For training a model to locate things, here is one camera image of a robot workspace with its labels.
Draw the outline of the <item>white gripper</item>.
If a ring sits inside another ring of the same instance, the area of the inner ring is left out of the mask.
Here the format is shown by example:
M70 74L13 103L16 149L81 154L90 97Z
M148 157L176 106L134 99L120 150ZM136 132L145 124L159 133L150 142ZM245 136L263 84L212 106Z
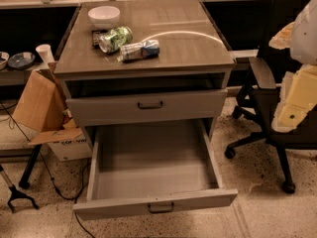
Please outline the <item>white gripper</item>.
M296 73L288 71L279 97L271 128L286 133L295 129L317 105L317 66L305 64Z

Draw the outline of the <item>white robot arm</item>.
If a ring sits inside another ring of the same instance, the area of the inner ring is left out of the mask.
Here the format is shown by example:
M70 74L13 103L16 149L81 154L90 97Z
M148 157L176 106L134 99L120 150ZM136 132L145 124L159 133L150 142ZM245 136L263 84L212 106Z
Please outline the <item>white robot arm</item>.
M310 0L294 22L283 27L268 45L290 49L301 63L297 72L287 72L282 80L280 101L271 128L280 133L294 130L317 105L317 0Z

